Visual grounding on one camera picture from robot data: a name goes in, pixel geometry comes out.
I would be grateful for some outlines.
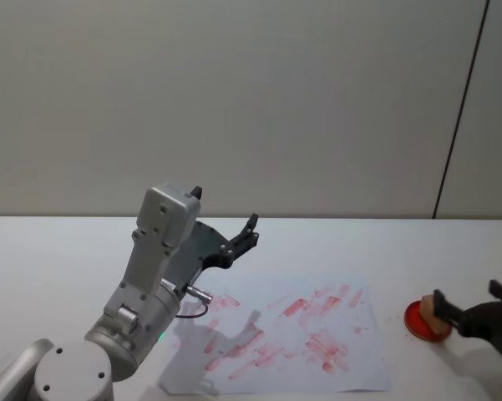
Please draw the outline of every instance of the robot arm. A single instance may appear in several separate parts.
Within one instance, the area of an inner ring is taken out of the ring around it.
[[[257,215],[227,240],[195,221],[202,189],[149,189],[133,231],[123,279],[86,341],[55,347],[38,340],[0,374],[0,401],[112,401],[113,382],[129,378],[177,317],[189,294],[207,310],[211,296],[194,287],[208,267],[228,268],[256,246]]]
[[[195,222],[201,192],[196,187],[186,194],[162,185],[145,195],[123,280],[85,336],[109,355],[115,382],[134,374],[175,318],[186,293],[205,305],[210,302],[208,294],[193,287],[207,267],[228,268],[257,243],[257,215],[232,241]]]
[[[463,311],[434,291],[434,316],[449,323],[463,337],[482,338],[502,355],[502,285],[490,280],[489,293],[499,299]]]

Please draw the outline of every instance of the white table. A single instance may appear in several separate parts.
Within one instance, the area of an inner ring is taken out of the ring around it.
[[[225,236],[244,224],[203,221]],[[83,338],[124,273],[133,228],[133,218],[0,217],[0,362],[37,338]],[[502,399],[502,357],[488,344],[454,333],[435,347],[403,325],[405,307],[434,288],[464,308],[490,300],[489,279],[502,282],[502,221],[262,219],[257,230],[258,247],[233,268],[252,269],[264,280],[273,269],[310,266],[368,279],[393,389],[314,400]],[[168,399],[156,387],[164,355],[161,342],[131,379],[115,385],[116,399]]]

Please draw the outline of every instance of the red smudge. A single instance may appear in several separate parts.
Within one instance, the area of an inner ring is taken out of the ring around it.
[[[334,368],[329,362],[325,362],[322,368],[328,374],[334,374],[336,372],[336,368]]]
[[[245,344],[242,344],[240,346],[236,345],[234,348],[232,348],[232,349],[237,348],[237,350],[235,351],[235,354],[233,356],[236,357],[236,358],[239,358],[239,357],[245,355],[246,352],[250,348],[254,347],[256,345],[256,343],[260,342],[265,337],[265,335],[266,334],[262,330],[260,330],[249,341],[247,341]]]
[[[272,353],[275,348],[270,344],[266,343],[257,349],[260,355],[266,355],[267,353]]]
[[[311,340],[306,345],[324,363],[334,361],[340,368],[342,366],[345,367],[346,364],[342,361],[342,355],[347,355],[348,349],[345,345],[338,344],[336,338],[327,330],[321,330],[319,333],[312,334]]]
[[[305,328],[313,317],[319,316],[321,306],[316,304],[309,305],[299,317],[299,326]]]
[[[217,342],[217,334],[208,342],[208,344],[206,344],[206,347],[204,348],[204,353],[211,353],[216,347],[216,342]]]
[[[316,290],[314,292],[314,296],[318,297],[318,298],[325,297],[327,294],[330,294],[332,291],[334,291],[334,287],[333,286],[326,286],[326,287],[323,287],[320,290]]]
[[[340,287],[340,292],[337,294],[337,297],[340,298],[340,300],[342,301],[343,298],[347,295],[347,293],[349,292],[349,289],[351,287],[350,286],[346,286],[346,285],[343,285]]]
[[[322,361],[328,362],[332,360],[334,353],[330,353],[326,348],[324,348],[320,343],[316,341],[309,341],[306,346],[315,353]]]
[[[274,357],[283,349],[284,348],[277,348],[272,353],[267,353],[266,355],[262,356],[256,361],[255,366],[257,366],[258,368],[262,365],[265,365],[264,367],[271,366],[271,364],[274,363]]]
[[[234,372],[228,375],[228,379],[230,380],[236,380],[237,378],[240,378],[243,376],[250,368],[254,366],[254,363],[256,361],[250,361],[247,362],[245,365],[243,365],[241,368],[236,369]]]
[[[211,332],[214,328],[219,326],[220,320],[218,318],[214,318],[210,320],[210,323],[208,323],[208,332]]]
[[[334,363],[343,371],[349,371],[349,365],[343,359],[341,359],[338,355],[338,358],[334,358]]]
[[[209,305],[209,309],[212,312],[218,312],[226,307],[239,307],[240,303],[228,294],[220,295],[214,297]]]
[[[306,299],[299,298],[284,311],[283,315],[289,317],[295,312],[297,312],[299,309],[306,308],[307,305],[308,302]]]
[[[252,322],[251,322],[251,323],[247,323],[247,324],[245,325],[245,329],[243,330],[243,334],[245,335],[245,334],[248,334],[248,333],[250,333],[250,332],[255,332],[256,330],[261,331],[261,330],[260,330],[260,329],[256,326],[256,324],[254,324],[254,323],[252,323]]]
[[[297,353],[292,353],[292,352],[289,352],[287,351],[286,349],[284,351],[282,351],[282,355],[284,356],[284,358],[286,359],[293,359]]]
[[[228,294],[226,294],[226,300],[234,307],[240,306],[240,303],[234,297],[231,297]]]
[[[362,290],[358,290],[352,300],[349,302],[349,307],[355,307],[360,301],[360,297],[362,296]]]
[[[325,305],[323,305],[323,308],[321,310],[321,315],[324,315],[328,312],[330,312],[330,310],[338,305],[340,303],[340,299],[339,298],[336,298],[336,297],[328,297],[327,300],[325,301]]]
[[[320,330],[320,332],[312,334],[310,338],[320,343],[324,348],[340,348],[339,342],[328,330]]]
[[[206,370],[208,372],[213,372],[214,370],[216,370],[219,367],[221,362],[223,362],[223,359],[224,359],[224,357],[212,359],[204,366],[204,370]]]
[[[269,305],[267,305],[267,307],[269,307],[269,308],[271,308],[271,307],[277,307],[278,305],[280,305],[281,303],[283,303],[286,300],[286,298],[288,298],[288,297],[289,297],[288,295],[285,295],[284,297],[279,298],[276,301],[270,303]]]

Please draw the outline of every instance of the gray robot arm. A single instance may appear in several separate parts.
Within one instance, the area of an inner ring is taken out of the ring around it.
[[[85,340],[55,347],[38,340],[0,374],[0,401],[112,401],[113,382],[129,378],[145,360],[208,267],[228,268],[256,246],[257,215],[227,240],[195,221],[201,188],[190,193],[168,184],[145,194],[134,249],[122,281]]]

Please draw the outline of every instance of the white wall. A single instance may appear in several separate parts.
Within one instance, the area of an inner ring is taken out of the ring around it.
[[[438,217],[502,218],[502,0],[492,0]]]
[[[482,0],[0,0],[0,214],[430,216]]]

